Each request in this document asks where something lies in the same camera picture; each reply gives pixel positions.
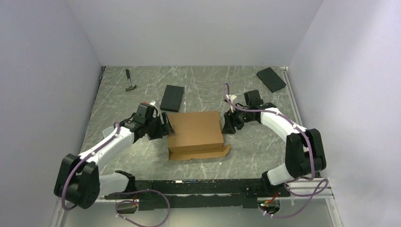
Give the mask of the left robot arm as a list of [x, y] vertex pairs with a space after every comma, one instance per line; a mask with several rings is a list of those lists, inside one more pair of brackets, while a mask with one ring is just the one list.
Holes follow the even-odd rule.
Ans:
[[94, 147], [63, 158], [54, 187], [62, 208], [87, 209], [98, 197], [110, 194], [131, 198], [137, 190], [135, 176], [125, 171], [101, 176], [99, 170], [142, 137], [155, 140], [173, 133], [166, 112], [159, 113], [155, 106], [147, 103], [139, 104], [131, 117], [115, 122], [111, 133]]

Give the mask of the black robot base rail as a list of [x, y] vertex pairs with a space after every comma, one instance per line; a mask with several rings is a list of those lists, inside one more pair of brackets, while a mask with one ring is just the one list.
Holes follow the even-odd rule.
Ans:
[[137, 199], [140, 211], [171, 208], [242, 207], [255, 209], [273, 197], [289, 197], [283, 185], [268, 186], [261, 178], [214, 180], [137, 180], [132, 191], [105, 196], [106, 200]]

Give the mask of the brown cardboard box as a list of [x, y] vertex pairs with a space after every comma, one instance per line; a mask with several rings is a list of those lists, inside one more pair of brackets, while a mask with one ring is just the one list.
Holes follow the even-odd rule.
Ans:
[[218, 111], [168, 113], [174, 134], [167, 137], [169, 160], [220, 158], [229, 153], [224, 144]]

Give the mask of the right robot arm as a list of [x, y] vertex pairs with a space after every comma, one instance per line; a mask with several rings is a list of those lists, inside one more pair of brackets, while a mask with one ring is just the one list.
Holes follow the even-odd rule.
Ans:
[[231, 105], [224, 113], [223, 134], [235, 134], [248, 122], [258, 122], [273, 130], [286, 144], [283, 164], [262, 175], [261, 192], [272, 196], [279, 185], [304, 177], [314, 176], [326, 168], [327, 162], [320, 132], [307, 129], [284, 115], [274, 104], [266, 103], [258, 90], [244, 94], [245, 104], [234, 104], [235, 95], [224, 92]]

